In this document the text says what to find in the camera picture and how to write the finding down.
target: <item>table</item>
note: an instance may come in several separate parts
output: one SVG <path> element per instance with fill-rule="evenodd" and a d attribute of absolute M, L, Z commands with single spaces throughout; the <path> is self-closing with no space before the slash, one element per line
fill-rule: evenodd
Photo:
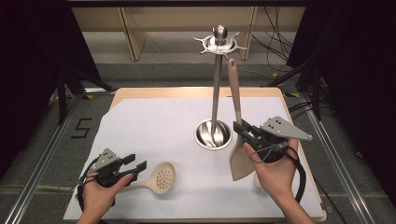
<path fill-rule="evenodd" d="M 232 181 L 228 156 L 236 137 L 230 145 L 218 151 L 205 150 L 191 140 L 197 121 L 210 115 L 212 91 L 212 88 L 190 87 L 118 90 L 111 109 L 102 119 L 86 166 L 106 145 L 110 149 L 116 148 L 116 154 L 120 157 L 133 150 L 136 153 L 136 164 L 148 158 L 148 169 L 139 175 L 138 181 L 145 180 L 157 162 L 171 161 L 177 169 L 177 182 L 169 192 L 161 196 L 148 189 L 123 192 L 116 198 L 116 206 L 110 209 L 104 219 L 133 222 L 285 221 L 265 191 L 254 186 L 254 174 Z M 264 114 L 276 114 L 291 120 L 279 89 L 241 88 L 240 92 L 244 119 L 254 120 L 254 124 L 257 124 L 257 118 L 254 119 L 256 115 L 259 115 L 259 119 L 264 119 Z M 220 88 L 219 95 L 218 118 L 230 124 L 234 119 L 233 109 L 230 110 L 233 107 L 230 88 Z M 257 111 L 247 109 L 252 105 L 256 105 Z M 266 108 L 268 105 L 272 106 L 270 110 Z M 151 129 L 145 129 L 142 123 Z M 164 129 L 164 125 L 173 126 Z M 155 134 L 148 137 L 153 131 L 156 131 Z M 186 135 L 175 138 L 180 133 Z M 299 155 L 307 173 L 302 206 L 308 214 L 314 214 L 315 221 L 323 221 L 326 212 L 320 206 L 321 199 L 313 184 L 301 145 Z M 294 189 L 298 187 L 298 179 L 294 178 Z M 210 204 L 216 207 L 208 209 Z M 78 203 L 72 198 L 64 219 L 77 219 L 79 215 Z"/>

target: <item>wooden spatula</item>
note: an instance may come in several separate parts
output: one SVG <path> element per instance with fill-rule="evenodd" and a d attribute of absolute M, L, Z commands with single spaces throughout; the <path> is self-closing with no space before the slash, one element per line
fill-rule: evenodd
<path fill-rule="evenodd" d="M 235 110 L 236 123 L 242 125 L 241 101 L 239 96 L 239 80 L 236 62 L 234 59 L 228 61 L 228 79 L 230 81 L 231 93 L 233 95 L 233 108 Z M 238 134 L 235 146 L 230 154 L 230 168 L 233 181 L 244 178 L 254 171 L 248 155 L 242 146 L 242 136 Z"/>

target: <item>floor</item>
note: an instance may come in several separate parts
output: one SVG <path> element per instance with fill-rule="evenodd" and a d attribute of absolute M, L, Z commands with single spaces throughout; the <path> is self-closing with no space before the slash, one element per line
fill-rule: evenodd
<path fill-rule="evenodd" d="M 202 45 L 192 39 L 208 35 L 210 33 L 148 33 L 141 58 L 132 62 L 123 34 L 84 34 L 98 69 L 104 73 L 104 80 L 115 85 L 125 83 L 118 80 L 117 71 L 111 71 L 115 67 L 120 71 L 134 67 L 147 70 L 145 65 L 154 67 L 157 64 L 157 68 L 166 72 L 177 68 L 166 70 L 169 68 L 164 64 L 177 64 L 179 69 L 186 69 L 183 71 L 190 71 L 187 69 L 194 66 L 207 66 L 211 71 L 213 55 L 200 55 Z M 282 35 L 292 42 L 294 33 Z M 255 36 L 265 44 L 271 41 L 266 33 L 257 33 Z M 280 52 L 282 50 L 275 41 L 271 47 Z M 237 53 L 230 54 L 230 57 L 235 58 L 240 68 L 245 70 L 241 72 L 260 76 L 265 82 L 285 73 L 279 69 L 290 69 L 274 53 L 267 54 L 267 50 L 255 40 L 251 43 L 247 61 L 240 60 Z M 261 70 L 261 65 L 265 65 L 267 70 Z M 279 88 L 295 92 L 293 83 L 296 78 L 298 76 Z M 90 83 L 86 83 L 86 86 L 92 87 Z M 304 143 L 303 147 L 311 172 L 323 187 L 319 193 L 328 213 L 324 223 L 342 223 L 336 210 L 339 210 L 346 223 L 396 223 L 395 207 L 375 181 L 364 159 L 354 155 L 356 148 L 334 115 L 331 104 L 321 104 L 322 121 L 317 121 L 311 112 L 305 112 L 305 106 L 292 109 L 294 105 L 309 101 L 309 95 L 309 92 L 302 92 L 300 97 L 285 97 L 285 101 L 295 118 L 294 124 L 314 135 L 315 140 Z M 82 99 L 70 96 L 68 103 L 71 105 L 71 116 L 64 127 L 57 125 L 59 110 L 56 98 L 49 102 L 48 113 L 37 127 L 35 136 L 32 136 L 31 144 L 20 153 L 0 182 L 0 220 L 7 222 L 8 214 L 15 208 L 22 213 L 20 217 L 17 216 L 16 223 L 64 223 L 63 214 L 71 192 L 90 152 L 100 119 L 107 112 L 112 98 L 112 94 L 104 93 L 95 93 Z M 77 127 L 89 127 L 85 137 L 84 132 Z M 59 139 L 54 139 L 55 133 L 59 134 Z M 33 186 L 33 192 L 27 192 L 26 186 Z"/>

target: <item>spatula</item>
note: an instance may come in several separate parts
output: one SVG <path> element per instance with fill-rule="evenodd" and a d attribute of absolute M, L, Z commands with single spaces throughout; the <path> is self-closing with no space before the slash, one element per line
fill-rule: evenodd
<path fill-rule="evenodd" d="M 233 108 L 235 110 L 236 123 L 242 125 L 238 71 L 236 69 L 236 62 L 234 59 L 230 59 L 228 61 L 228 79 L 230 81 L 231 94 L 233 96 Z M 242 136 L 238 134 L 235 146 L 230 154 L 230 168 L 233 181 L 242 179 L 254 171 L 254 166 L 246 154 L 242 144 Z"/>
<path fill-rule="evenodd" d="M 120 192 L 131 189 L 149 188 L 156 194 L 163 194 L 173 187 L 175 181 L 175 166 L 169 161 L 164 161 L 155 167 L 147 180 L 134 182 L 130 186 L 123 188 Z"/>

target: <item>human hand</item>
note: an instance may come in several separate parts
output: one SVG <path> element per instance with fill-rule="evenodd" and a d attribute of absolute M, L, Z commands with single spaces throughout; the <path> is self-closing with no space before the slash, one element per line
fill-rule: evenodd
<path fill-rule="evenodd" d="M 290 139 L 288 141 L 289 147 L 297 150 L 299 141 L 297 139 Z M 247 155 L 254 161 L 260 161 L 260 157 L 254 148 L 248 144 L 244 144 L 245 151 Z M 294 153 L 289 153 L 293 158 L 296 158 Z M 293 162 L 282 157 L 279 161 L 272 163 L 265 162 L 253 162 L 255 167 L 257 177 L 259 178 L 262 188 L 268 192 L 268 194 L 277 203 L 279 200 L 285 200 L 293 197 L 293 192 L 291 190 L 291 183 L 294 178 L 296 167 Z"/>
<path fill-rule="evenodd" d="M 99 185 L 94 177 L 88 177 L 84 185 L 84 211 L 78 224 L 98 223 L 110 209 L 116 194 L 131 180 L 132 174 L 121 178 L 115 185 L 105 188 Z"/>

